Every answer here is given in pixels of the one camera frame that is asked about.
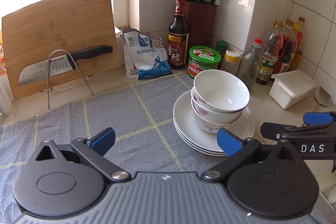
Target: metal cutting board stand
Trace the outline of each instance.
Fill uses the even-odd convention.
[[[76,69],[78,70],[79,74],[81,75],[83,81],[81,81],[80,83],[74,85],[74,86],[71,86],[70,88],[66,88],[66,89],[63,89],[63,90],[50,90],[49,89],[49,76],[50,76],[50,58],[53,56],[54,53],[56,52],[65,52],[71,59],[72,59],[72,62],[75,64],[75,67]],[[88,89],[90,90],[91,92],[91,95],[94,96],[95,94],[93,93],[92,89],[90,88],[89,84],[87,83],[87,80],[90,80],[91,78],[93,77],[93,75],[90,75],[87,79],[85,79],[85,77],[83,76],[82,72],[80,71],[80,69],[78,68],[75,60],[73,59],[73,57],[71,56],[70,52],[66,51],[66,50],[62,50],[62,49],[59,49],[59,50],[56,50],[56,51],[53,51],[49,57],[48,57],[48,62],[47,62],[47,91],[44,91],[44,90],[41,90],[41,93],[47,93],[48,94],[48,109],[50,109],[50,95],[49,93],[52,93],[52,92],[61,92],[61,91],[66,91],[66,90],[69,90],[69,89],[72,89],[72,88],[75,88],[77,87],[78,85],[82,84],[82,83],[85,83],[88,87]]]

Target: white plastic container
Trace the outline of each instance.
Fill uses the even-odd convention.
[[[269,95],[283,108],[290,106],[306,98],[316,83],[301,70],[289,71],[272,75],[274,83]]]

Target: wooden cutting board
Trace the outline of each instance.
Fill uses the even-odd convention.
[[[75,52],[99,45],[114,46],[113,53],[78,60],[83,75],[119,66],[111,0],[43,0],[2,18],[3,49],[14,99],[47,88],[47,80],[20,85],[21,71],[64,49]],[[63,55],[57,52],[53,57]],[[50,86],[80,78],[77,70],[50,78]]]

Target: white bowl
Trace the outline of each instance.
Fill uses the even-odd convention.
[[[219,112],[214,112],[209,109],[206,109],[205,107],[201,106],[199,103],[196,102],[195,87],[191,89],[191,98],[193,100],[193,104],[194,104],[196,112],[199,115],[201,115],[201,117],[203,117],[204,119],[210,122],[231,123],[237,119],[237,117],[239,116],[241,112],[243,112],[243,109],[237,112],[233,112],[233,113],[219,113]]]
[[[222,70],[200,72],[194,79],[194,87],[196,102],[214,112],[238,112],[250,100],[247,86],[239,78]]]
[[[205,130],[206,132],[209,133],[215,133],[217,134],[218,130],[220,128],[226,128],[229,129],[235,122],[238,121],[239,117],[241,116],[241,113],[239,117],[232,123],[215,123],[215,122],[210,122],[207,119],[204,119],[201,115],[199,115],[194,107],[193,104],[193,99],[190,100],[191,106],[193,108],[193,114],[194,118],[196,121],[196,124],[198,125],[199,128]]]

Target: white plate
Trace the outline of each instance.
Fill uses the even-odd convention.
[[[187,140],[196,146],[214,152],[223,152],[217,144],[217,135],[208,133],[197,126],[190,104],[190,96],[189,90],[183,93],[174,104],[173,118],[176,127]],[[236,122],[230,127],[230,131],[241,139],[252,137],[255,122],[248,107],[244,109],[239,120],[239,122]]]
[[[214,154],[214,153],[205,151],[205,149],[202,150],[200,147],[196,147],[195,145],[191,144],[187,139],[185,139],[176,127],[175,127],[175,129],[176,129],[177,133],[179,134],[179,136],[181,137],[181,139],[184,140],[184,142],[187,145],[189,145],[191,148],[194,148],[196,151],[201,152],[201,153],[206,154],[206,155],[209,155],[209,156],[216,156],[216,157],[226,156],[226,154]]]
[[[200,150],[201,150],[202,153],[205,152],[207,155],[213,155],[213,156],[225,156],[225,155],[226,155],[224,152],[213,152],[213,151],[206,150],[206,149],[204,149],[204,148],[201,148],[201,147],[199,147],[199,146],[197,146],[197,145],[191,143],[191,142],[190,142],[188,139],[186,139],[186,138],[182,135],[182,133],[179,131],[179,129],[178,129],[177,126],[176,126],[175,121],[174,121],[174,126],[175,126],[175,129],[176,129],[177,133],[178,133],[179,136],[181,137],[181,139],[184,140],[189,146],[191,146],[191,147],[194,148],[195,150],[197,150],[197,151],[200,151]]]

